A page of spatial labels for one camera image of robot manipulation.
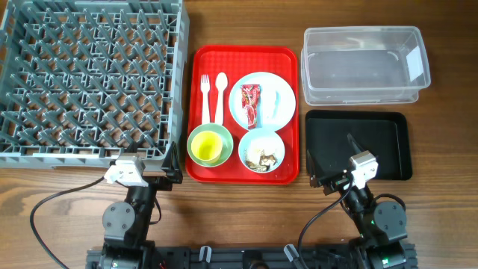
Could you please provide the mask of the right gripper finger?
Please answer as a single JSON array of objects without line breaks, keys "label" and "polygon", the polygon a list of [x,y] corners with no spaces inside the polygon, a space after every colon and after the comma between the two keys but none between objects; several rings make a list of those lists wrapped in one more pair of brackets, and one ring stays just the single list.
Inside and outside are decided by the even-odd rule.
[{"label": "right gripper finger", "polygon": [[312,154],[310,153],[309,150],[306,151],[306,158],[307,158],[307,171],[308,171],[308,174],[309,174],[309,178],[310,178],[310,186],[311,187],[317,187],[318,186],[318,183],[317,183],[317,173],[315,171],[315,165],[314,165],[314,158],[312,156]]},{"label": "right gripper finger", "polygon": [[362,147],[357,143],[356,139],[349,133],[347,135],[349,145],[353,148],[355,154],[362,152]]}]

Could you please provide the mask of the yellow cup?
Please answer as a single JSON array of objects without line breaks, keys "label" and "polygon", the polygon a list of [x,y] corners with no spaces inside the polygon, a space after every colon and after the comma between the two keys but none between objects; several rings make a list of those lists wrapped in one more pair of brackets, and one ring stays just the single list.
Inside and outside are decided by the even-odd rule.
[{"label": "yellow cup", "polygon": [[191,142],[193,156],[206,164],[212,164],[220,158],[223,141],[218,133],[202,131]]}]

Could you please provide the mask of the food scraps and rice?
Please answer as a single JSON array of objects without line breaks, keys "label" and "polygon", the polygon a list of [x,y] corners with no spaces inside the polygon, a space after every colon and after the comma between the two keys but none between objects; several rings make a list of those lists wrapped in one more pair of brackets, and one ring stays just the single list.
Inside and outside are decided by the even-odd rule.
[{"label": "food scraps and rice", "polygon": [[277,146],[267,138],[253,139],[245,151],[246,166],[257,173],[266,173],[277,163]]}]

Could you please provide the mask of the light blue bowl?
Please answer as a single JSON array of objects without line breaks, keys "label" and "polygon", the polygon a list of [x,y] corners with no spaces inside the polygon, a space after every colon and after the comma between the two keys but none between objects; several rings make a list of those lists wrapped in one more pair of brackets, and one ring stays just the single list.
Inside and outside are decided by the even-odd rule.
[{"label": "light blue bowl", "polygon": [[245,163],[245,151],[246,151],[246,148],[249,146],[250,142],[253,139],[256,139],[256,138],[267,138],[269,140],[273,140],[274,143],[276,144],[276,146],[277,146],[277,151],[276,151],[277,163],[271,170],[269,170],[266,173],[270,173],[270,172],[276,170],[282,164],[282,162],[285,159],[285,144],[277,133],[275,133],[274,131],[265,129],[265,128],[253,129],[253,130],[247,132],[241,138],[239,146],[238,146],[238,154],[239,154],[239,157],[240,157],[240,160],[241,160],[242,164],[248,170],[251,170],[246,166],[246,163]]}]

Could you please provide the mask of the green bowl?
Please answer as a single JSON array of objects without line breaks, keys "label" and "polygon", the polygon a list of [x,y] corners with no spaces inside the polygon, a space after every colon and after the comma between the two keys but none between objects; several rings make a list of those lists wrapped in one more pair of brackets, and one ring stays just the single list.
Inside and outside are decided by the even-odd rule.
[{"label": "green bowl", "polygon": [[[212,164],[206,164],[204,162],[201,162],[199,159],[197,159],[193,156],[193,153],[191,151],[191,142],[192,142],[194,136],[197,135],[198,133],[202,132],[202,131],[216,132],[216,133],[218,133],[219,136],[221,136],[222,141],[223,141],[223,149],[222,149],[220,158]],[[223,164],[225,161],[227,161],[229,159],[229,157],[231,156],[231,154],[233,152],[233,149],[234,149],[234,141],[233,141],[233,137],[232,137],[231,133],[224,126],[218,125],[216,123],[207,123],[207,124],[202,124],[202,125],[196,127],[190,133],[190,135],[187,139],[188,155],[192,158],[192,160],[196,164],[198,164],[202,167],[217,167],[217,166]]]}]

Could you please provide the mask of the white napkin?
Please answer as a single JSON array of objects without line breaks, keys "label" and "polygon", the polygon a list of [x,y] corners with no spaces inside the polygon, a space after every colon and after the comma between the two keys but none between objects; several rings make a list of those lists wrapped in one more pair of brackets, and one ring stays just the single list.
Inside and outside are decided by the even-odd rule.
[{"label": "white napkin", "polygon": [[274,117],[277,102],[277,92],[275,90],[266,90],[263,95],[263,116],[266,120]]}]

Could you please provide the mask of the light blue plate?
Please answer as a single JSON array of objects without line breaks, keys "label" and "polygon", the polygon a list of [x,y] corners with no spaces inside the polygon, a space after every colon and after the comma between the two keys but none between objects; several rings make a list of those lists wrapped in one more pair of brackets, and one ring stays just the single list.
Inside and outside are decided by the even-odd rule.
[{"label": "light blue plate", "polygon": [[[289,83],[280,76],[270,72],[253,72],[239,79],[232,87],[229,94],[229,110],[236,123],[247,128],[247,118],[242,109],[241,89],[243,84],[259,84],[261,95],[257,107],[256,129],[266,128],[271,131],[283,129],[293,118],[296,110],[296,97]],[[277,102],[274,117],[266,120],[263,116],[263,95],[266,90],[277,92]]]}]

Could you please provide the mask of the cream plastic fork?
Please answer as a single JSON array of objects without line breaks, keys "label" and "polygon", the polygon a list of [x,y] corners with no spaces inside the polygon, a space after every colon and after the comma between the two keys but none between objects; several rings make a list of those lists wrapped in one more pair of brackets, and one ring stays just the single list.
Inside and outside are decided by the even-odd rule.
[{"label": "cream plastic fork", "polygon": [[200,90],[202,92],[202,124],[210,123],[210,109],[208,102],[208,93],[211,89],[209,76],[201,75]]}]

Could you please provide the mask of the red snack wrapper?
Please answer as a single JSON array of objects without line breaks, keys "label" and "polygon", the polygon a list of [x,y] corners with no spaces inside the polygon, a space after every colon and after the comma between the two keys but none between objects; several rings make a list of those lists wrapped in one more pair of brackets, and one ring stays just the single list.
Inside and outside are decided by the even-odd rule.
[{"label": "red snack wrapper", "polygon": [[254,129],[257,126],[257,107],[261,86],[259,84],[243,84],[240,89],[242,109],[247,118],[247,128]]}]

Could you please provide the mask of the cream plastic spoon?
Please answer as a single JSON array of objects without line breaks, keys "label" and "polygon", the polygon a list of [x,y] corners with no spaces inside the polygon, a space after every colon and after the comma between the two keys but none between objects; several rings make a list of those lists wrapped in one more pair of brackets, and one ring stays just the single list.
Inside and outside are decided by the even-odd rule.
[{"label": "cream plastic spoon", "polygon": [[228,78],[224,72],[220,72],[217,75],[215,86],[218,91],[218,95],[214,122],[218,125],[222,125],[224,121],[223,95],[228,86]]}]

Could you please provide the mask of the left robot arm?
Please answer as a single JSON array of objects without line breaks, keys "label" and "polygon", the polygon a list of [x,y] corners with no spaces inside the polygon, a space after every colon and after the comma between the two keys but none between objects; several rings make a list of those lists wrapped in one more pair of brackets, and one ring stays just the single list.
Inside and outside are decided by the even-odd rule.
[{"label": "left robot arm", "polygon": [[121,154],[108,168],[108,183],[126,186],[126,198],[105,209],[102,225],[104,244],[98,268],[165,268],[165,261],[156,250],[155,242],[148,241],[154,208],[160,208],[156,193],[171,191],[181,184],[183,175],[179,166],[176,143],[171,143],[162,162],[163,176],[145,176],[146,165],[136,153]]}]

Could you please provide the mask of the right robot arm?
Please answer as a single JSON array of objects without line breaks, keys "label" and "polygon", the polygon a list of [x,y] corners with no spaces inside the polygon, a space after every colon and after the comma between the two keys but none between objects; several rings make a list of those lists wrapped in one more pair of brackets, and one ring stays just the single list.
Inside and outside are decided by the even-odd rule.
[{"label": "right robot arm", "polygon": [[340,205],[354,222],[360,234],[352,240],[350,254],[363,268],[392,268],[407,262],[405,250],[400,243],[408,237],[406,231],[406,204],[393,194],[374,196],[367,182],[378,172],[377,157],[364,150],[351,135],[347,135],[355,155],[349,158],[349,167],[340,173],[318,175],[318,166],[310,151],[306,152],[310,186],[322,187],[325,195],[335,192],[339,198],[310,219],[299,234],[297,252],[305,264],[302,242],[308,228],[325,213]]}]

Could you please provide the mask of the black waste tray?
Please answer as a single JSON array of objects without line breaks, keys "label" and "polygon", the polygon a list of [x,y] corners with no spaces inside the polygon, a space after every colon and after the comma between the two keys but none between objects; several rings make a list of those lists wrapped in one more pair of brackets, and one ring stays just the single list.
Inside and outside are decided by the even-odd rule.
[{"label": "black waste tray", "polygon": [[313,110],[305,116],[305,153],[314,158],[317,176],[341,172],[355,155],[347,135],[377,157],[377,179],[408,180],[412,156],[406,118],[398,112]]}]

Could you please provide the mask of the grey dishwasher rack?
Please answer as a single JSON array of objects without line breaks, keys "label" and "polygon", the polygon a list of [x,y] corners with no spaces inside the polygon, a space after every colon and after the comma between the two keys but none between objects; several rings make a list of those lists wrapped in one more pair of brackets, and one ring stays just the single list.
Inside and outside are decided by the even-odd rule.
[{"label": "grey dishwasher rack", "polygon": [[181,136],[182,1],[4,1],[1,166],[158,173]]}]

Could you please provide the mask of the clear plastic bin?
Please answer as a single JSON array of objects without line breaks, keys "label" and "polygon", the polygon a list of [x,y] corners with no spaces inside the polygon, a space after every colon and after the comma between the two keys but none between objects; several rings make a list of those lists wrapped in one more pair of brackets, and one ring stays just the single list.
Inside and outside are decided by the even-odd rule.
[{"label": "clear plastic bin", "polygon": [[301,77],[310,106],[413,103],[431,85],[415,26],[308,28]]}]

